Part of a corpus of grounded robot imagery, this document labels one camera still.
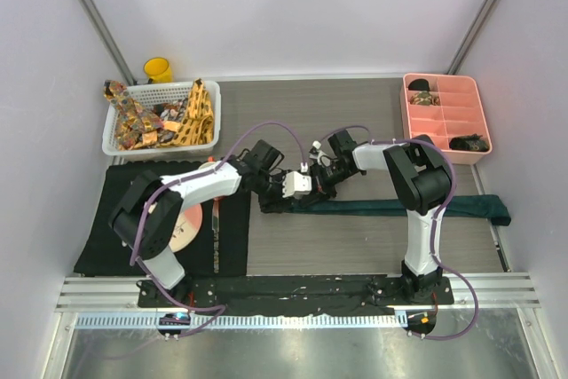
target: pink bin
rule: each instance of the pink bin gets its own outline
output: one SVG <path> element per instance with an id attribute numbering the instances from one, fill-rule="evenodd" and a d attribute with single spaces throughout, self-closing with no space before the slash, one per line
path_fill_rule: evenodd
<path id="1" fill-rule="evenodd" d="M 415 106 L 409 103 L 416 91 L 409 91 L 408 84 L 416 79 L 430 83 L 430 93 L 440 97 L 440 106 Z M 400 92 L 402 122 L 405 138 L 426 134 L 455 164 L 475 164 L 493 150 L 487 122 L 481 106 L 475 80 L 466 75 L 404 76 Z M 451 150 L 449 142 L 454 137 L 477 133 L 489 144 L 489 151 L 476 153 Z"/>

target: white plastic basket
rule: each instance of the white plastic basket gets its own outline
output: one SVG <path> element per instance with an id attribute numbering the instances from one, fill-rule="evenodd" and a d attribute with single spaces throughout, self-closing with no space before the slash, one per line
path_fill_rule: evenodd
<path id="1" fill-rule="evenodd" d="M 139 150 L 120 150 L 114 138 L 117 113 L 109 106 L 106 114 L 105 129 L 103 130 L 103 152 L 106 155 L 121 156 L 126 160 L 150 160 L 164 158 L 180 158 L 186 155 L 208 155 L 219 140 L 221 131 L 221 88 L 217 82 L 206 80 L 205 88 L 209 91 L 211 106 L 215 114 L 213 140 L 201 146 L 175 146 L 172 148 L 141 148 Z M 129 86 L 127 93 L 144 107 L 153 107 L 163 102 L 178 101 L 187 97 L 193 87 L 193 82 L 159 83 Z"/>

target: white connector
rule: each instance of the white connector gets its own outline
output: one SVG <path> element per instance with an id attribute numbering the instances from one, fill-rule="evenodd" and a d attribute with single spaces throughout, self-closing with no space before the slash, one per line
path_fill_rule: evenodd
<path id="1" fill-rule="evenodd" d="M 282 183 L 282 196 L 299 197 L 312 191 L 312 178 L 302 175 L 300 172 L 289 172 Z"/>

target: yellow cup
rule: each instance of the yellow cup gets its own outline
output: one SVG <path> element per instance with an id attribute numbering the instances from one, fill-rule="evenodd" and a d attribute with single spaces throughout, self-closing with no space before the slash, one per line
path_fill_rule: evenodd
<path id="1" fill-rule="evenodd" d="M 150 83 L 170 83 L 174 81 L 170 63 L 165 58 L 152 58 L 144 65 L 144 72 Z"/>

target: metal corner post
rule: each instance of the metal corner post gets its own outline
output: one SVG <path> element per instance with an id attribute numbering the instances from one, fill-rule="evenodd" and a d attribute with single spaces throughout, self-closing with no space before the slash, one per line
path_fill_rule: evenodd
<path id="1" fill-rule="evenodd" d="M 481 8 L 477 13 L 476 18 L 471 23 L 471 26 L 469 26 L 468 32 L 461 42 L 460 48 L 455 53 L 454 59 L 452 59 L 452 63 L 450 64 L 450 67 L 447 71 L 449 75 L 455 75 L 462 66 L 462 63 L 468 55 L 471 46 L 473 46 L 473 43 L 479 36 L 479 33 L 487 22 L 487 19 L 491 15 L 491 12 L 493 11 L 495 5 L 497 5 L 498 1 L 499 0 L 484 0 L 481 4 Z"/>
<path id="2" fill-rule="evenodd" d="M 100 39 L 102 40 L 103 44 L 108 49 L 108 53 L 110 54 L 111 58 L 113 59 L 114 63 L 118 67 L 122 78 L 126 81 L 128 85 L 134 84 L 134 76 L 132 75 L 128 64 L 126 64 L 126 60 L 122 56 L 120 50 L 118 49 L 118 45 L 114 41 L 113 36 L 111 35 L 107 24 L 103 20 L 102 16 L 97 9 L 93 0 L 79 0 L 83 9 L 89 16 L 93 27 L 99 33 Z"/>

